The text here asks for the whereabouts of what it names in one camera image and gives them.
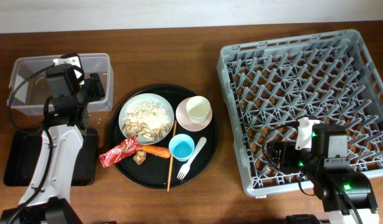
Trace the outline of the red snack wrapper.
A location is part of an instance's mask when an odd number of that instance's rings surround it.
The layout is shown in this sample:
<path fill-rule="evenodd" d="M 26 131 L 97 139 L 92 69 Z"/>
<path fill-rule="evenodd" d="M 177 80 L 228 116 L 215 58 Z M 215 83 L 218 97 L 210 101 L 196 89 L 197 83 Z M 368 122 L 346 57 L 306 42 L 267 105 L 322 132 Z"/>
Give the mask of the red snack wrapper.
<path fill-rule="evenodd" d="M 111 166 L 112 164 L 120 162 L 123 158 L 132 156 L 141 147 L 140 143 L 134 136 L 131 136 L 119 145 L 110 149 L 106 153 L 99 155 L 99 160 L 103 168 Z"/>

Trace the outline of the brown food chunk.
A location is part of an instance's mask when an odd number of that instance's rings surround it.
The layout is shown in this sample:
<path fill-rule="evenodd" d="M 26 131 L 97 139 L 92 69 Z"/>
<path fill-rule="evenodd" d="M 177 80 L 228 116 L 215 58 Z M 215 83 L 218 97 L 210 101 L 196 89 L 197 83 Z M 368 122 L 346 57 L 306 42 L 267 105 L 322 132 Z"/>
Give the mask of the brown food chunk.
<path fill-rule="evenodd" d="M 142 150 L 138 150 L 136 154 L 133 156 L 133 160 L 137 165 L 141 165 L 146 159 L 146 152 Z"/>

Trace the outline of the orange carrot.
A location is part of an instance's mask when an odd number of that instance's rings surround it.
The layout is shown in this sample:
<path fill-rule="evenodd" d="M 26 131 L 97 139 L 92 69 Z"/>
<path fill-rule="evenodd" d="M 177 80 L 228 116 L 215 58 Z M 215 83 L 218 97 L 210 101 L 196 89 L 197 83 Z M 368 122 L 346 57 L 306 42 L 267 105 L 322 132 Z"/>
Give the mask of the orange carrot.
<path fill-rule="evenodd" d="M 168 159 L 171 157 L 171 153 L 169 152 L 169 149 L 165 147 L 159 147 L 159 146 L 153 146 L 153 145 L 142 145 L 140 149 L 142 151 L 145 151 L 147 153 L 150 153 L 165 159 Z"/>

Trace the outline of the blue cup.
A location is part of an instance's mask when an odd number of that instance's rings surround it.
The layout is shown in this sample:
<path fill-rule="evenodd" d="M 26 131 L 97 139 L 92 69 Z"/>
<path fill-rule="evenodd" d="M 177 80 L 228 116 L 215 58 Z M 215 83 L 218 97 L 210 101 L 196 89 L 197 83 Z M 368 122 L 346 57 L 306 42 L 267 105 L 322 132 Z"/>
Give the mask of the blue cup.
<path fill-rule="evenodd" d="M 186 134 L 177 134 L 169 142 L 169 152 L 180 162 L 189 160 L 194 148 L 194 140 Z"/>

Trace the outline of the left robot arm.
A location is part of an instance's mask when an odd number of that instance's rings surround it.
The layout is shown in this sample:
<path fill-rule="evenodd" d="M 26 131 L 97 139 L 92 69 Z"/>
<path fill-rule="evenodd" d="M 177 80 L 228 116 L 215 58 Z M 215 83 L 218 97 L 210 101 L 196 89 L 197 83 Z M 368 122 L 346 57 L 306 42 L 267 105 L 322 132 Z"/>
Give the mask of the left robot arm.
<path fill-rule="evenodd" d="M 88 104 L 105 92 L 97 73 L 85 78 L 79 54 L 62 55 L 34 74 L 45 74 L 51 90 L 40 124 L 41 150 L 27 191 L 1 223 L 80 223 L 70 205 L 70 188 L 90 117 Z"/>

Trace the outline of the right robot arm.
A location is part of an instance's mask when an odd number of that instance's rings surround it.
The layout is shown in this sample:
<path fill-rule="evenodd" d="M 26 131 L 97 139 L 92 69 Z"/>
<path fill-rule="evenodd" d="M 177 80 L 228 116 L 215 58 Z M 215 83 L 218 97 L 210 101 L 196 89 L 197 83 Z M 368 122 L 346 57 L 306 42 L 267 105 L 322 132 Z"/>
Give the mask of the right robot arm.
<path fill-rule="evenodd" d="M 320 121 L 294 121 L 288 126 L 297 130 L 296 141 L 264 139 L 262 154 L 268 165 L 277 172 L 301 172 L 307 177 L 330 223 L 378 223 L 371 182 L 350 169 L 346 128 Z"/>

